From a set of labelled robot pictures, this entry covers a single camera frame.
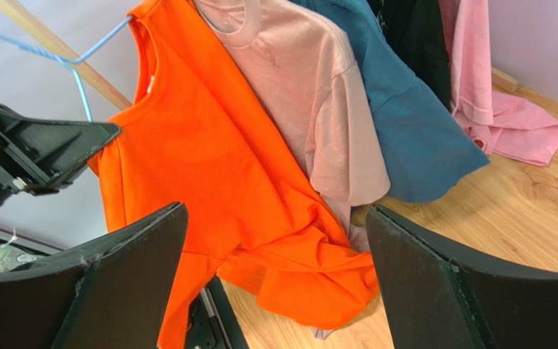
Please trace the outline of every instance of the t-shirt sleeve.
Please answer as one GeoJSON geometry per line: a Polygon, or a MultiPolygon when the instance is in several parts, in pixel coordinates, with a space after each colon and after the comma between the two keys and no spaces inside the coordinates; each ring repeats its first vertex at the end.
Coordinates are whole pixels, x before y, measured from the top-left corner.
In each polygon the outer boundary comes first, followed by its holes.
{"type": "Polygon", "coordinates": [[[331,83],[315,119],[310,182],[324,198],[370,204],[389,191],[390,181],[358,66],[331,83]]]}

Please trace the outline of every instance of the blue wire hanger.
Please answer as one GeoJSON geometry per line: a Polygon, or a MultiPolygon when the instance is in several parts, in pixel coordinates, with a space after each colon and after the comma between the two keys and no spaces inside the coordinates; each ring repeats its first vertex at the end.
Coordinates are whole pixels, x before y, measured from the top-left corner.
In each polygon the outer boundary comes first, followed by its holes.
{"type": "Polygon", "coordinates": [[[92,48],[86,51],[86,53],[79,56],[79,58],[71,59],[69,57],[63,57],[56,55],[55,53],[48,51],[46,49],[42,49],[40,47],[34,47],[30,44],[26,44],[25,42],[19,41],[17,39],[11,38],[10,36],[6,36],[0,33],[0,40],[9,42],[10,44],[17,45],[19,49],[24,51],[32,52],[36,55],[49,58],[50,60],[54,60],[61,64],[62,67],[68,69],[73,75],[75,76],[75,80],[77,81],[77,87],[79,88],[79,93],[81,94],[81,101],[84,103],[84,108],[86,110],[86,116],[88,121],[92,122],[92,112],[90,111],[90,104],[88,103],[88,96],[86,95],[86,90],[84,89],[84,84],[81,82],[81,77],[79,73],[73,67],[79,63],[84,62],[90,56],[92,56],[99,48],[101,48],[104,44],[107,43],[114,35],[116,35],[126,24],[128,24],[133,19],[133,16],[128,16],[125,18],[118,26],[112,29],[104,38],[100,39],[92,48]]]}

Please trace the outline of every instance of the orange t-shirt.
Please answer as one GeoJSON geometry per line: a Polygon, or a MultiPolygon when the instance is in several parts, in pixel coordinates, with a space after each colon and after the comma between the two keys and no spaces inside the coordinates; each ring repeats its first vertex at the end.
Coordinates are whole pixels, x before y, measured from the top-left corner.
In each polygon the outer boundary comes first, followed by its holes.
{"type": "Polygon", "coordinates": [[[173,201],[189,210],[161,348],[184,346],[188,306],[228,257],[219,275],[263,308],[322,329],[350,320],[378,291],[371,255],[349,248],[195,7],[147,0],[130,14],[135,102],[110,120],[122,133],[89,163],[109,231],[173,201]]]}

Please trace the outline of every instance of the wooden rod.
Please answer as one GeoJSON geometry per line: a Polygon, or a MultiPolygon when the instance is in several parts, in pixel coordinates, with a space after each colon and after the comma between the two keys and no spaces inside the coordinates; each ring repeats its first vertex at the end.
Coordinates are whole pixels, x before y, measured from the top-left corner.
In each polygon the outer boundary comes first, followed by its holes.
{"type": "MultiPolygon", "coordinates": [[[[56,55],[76,59],[79,57],[60,37],[43,24],[32,12],[17,0],[0,0],[0,11],[17,23],[24,31],[49,51],[56,55]]],[[[112,84],[102,77],[90,64],[79,63],[75,67],[79,75],[90,86],[94,87],[103,97],[109,100],[121,111],[131,106],[131,102],[124,97],[112,84]]]]}

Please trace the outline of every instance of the clothing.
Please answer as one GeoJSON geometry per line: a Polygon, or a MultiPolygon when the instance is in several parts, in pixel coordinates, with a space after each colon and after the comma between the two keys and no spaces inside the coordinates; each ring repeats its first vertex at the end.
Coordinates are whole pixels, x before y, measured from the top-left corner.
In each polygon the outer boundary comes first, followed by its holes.
{"type": "Polygon", "coordinates": [[[493,91],[494,124],[466,127],[486,154],[497,153],[537,166],[550,164],[558,149],[558,120],[538,105],[493,91]]]}
{"type": "Polygon", "coordinates": [[[391,180],[387,195],[433,201],[489,163],[431,89],[391,50],[365,0],[292,2],[327,17],[348,35],[391,180]]]}
{"type": "Polygon", "coordinates": [[[451,114],[491,125],[492,63],[488,0],[439,0],[451,72],[451,114]]]}
{"type": "Polygon", "coordinates": [[[397,56],[449,109],[451,75],[438,0],[368,0],[397,56]]]}
{"type": "Polygon", "coordinates": [[[283,0],[195,3],[350,240],[366,240],[351,206],[380,199],[390,181],[346,34],[283,0]]]}
{"type": "Polygon", "coordinates": [[[137,94],[110,120],[122,133],[89,163],[109,231],[173,201],[190,213],[159,346],[183,348],[188,306],[227,258],[259,274],[219,276],[302,324],[335,328],[362,311],[378,291],[370,254],[350,249],[194,5],[146,0],[130,15],[137,94]]]}
{"type": "Polygon", "coordinates": [[[546,166],[558,121],[544,109],[492,91],[487,0],[439,0],[451,66],[451,112],[486,154],[546,166]]]}

